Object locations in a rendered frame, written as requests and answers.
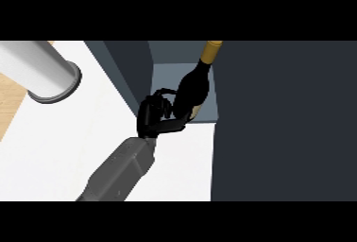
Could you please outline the white cylinder with grey rim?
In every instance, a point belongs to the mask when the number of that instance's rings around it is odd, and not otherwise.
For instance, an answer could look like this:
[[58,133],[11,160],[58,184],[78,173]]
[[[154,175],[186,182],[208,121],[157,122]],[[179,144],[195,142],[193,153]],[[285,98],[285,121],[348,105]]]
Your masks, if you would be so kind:
[[47,41],[0,41],[0,72],[42,104],[65,100],[83,78],[78,65],[64,59]]

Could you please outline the grey open cabinet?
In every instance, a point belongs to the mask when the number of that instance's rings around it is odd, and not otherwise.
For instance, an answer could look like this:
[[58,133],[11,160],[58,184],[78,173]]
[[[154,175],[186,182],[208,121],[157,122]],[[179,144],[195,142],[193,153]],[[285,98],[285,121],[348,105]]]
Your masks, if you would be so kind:
[[[87,46],[115,88],[139,115],[140,103],[162,89],[179,89],[185,75],[195,68],[207,41],[89,41]],[[189,123],[216,123],[217,93],[214,65],[210,70],[210,93]],[[173,105],[176,95],[164,95]]]

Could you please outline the dark grey cabinet door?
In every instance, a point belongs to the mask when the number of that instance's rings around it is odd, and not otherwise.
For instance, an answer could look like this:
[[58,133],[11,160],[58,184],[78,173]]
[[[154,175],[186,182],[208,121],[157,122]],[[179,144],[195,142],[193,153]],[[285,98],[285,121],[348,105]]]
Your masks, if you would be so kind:
[[357,42],[227,42],[214,200],[357,200]]

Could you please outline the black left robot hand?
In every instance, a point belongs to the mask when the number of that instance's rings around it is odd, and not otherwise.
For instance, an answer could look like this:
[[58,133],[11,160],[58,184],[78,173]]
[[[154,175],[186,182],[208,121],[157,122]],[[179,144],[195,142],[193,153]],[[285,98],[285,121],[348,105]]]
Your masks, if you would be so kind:
[[177,132],[186,128],[192,116],[191,112],[186,112],[180,118],[170,118],[173,105],[164,95],[176,94],[176,90],[162,88],[140,103],[137,115],[139,138],[157,138],[162,133]]

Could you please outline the black wine bottle gold neck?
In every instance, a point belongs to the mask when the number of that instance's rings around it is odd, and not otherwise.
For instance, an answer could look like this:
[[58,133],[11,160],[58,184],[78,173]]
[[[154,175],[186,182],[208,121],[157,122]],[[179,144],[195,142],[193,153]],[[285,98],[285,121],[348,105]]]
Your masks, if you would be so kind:
[[196,117],[210,93],[210,70],[216,61],[223,41],[208,41],[202,50],[198,64],[185,75],[173,102],[173,114],[177,119],[191,122]]

